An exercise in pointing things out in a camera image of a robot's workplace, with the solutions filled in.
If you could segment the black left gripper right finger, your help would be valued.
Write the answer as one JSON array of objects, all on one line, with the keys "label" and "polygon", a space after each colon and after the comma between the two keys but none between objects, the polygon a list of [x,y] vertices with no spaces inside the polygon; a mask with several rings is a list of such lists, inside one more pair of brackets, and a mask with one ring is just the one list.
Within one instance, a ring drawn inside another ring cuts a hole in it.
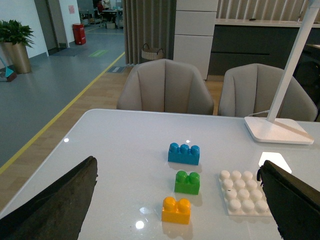
[{"label": "black left gripper right finger", "polygon": [[266,160],[257,171],[270,212],[284,240],[320,238],[320,192]]}]

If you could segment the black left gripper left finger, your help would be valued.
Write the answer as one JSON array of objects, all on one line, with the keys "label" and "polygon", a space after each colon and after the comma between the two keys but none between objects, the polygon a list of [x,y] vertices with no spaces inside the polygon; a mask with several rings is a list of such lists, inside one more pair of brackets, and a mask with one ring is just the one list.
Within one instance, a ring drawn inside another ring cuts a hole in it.
[{"label": "black left gripper left finger", "polygon": [[98,163],[89,156],[0,220],[2,240],[76,240],[92,201]]}]

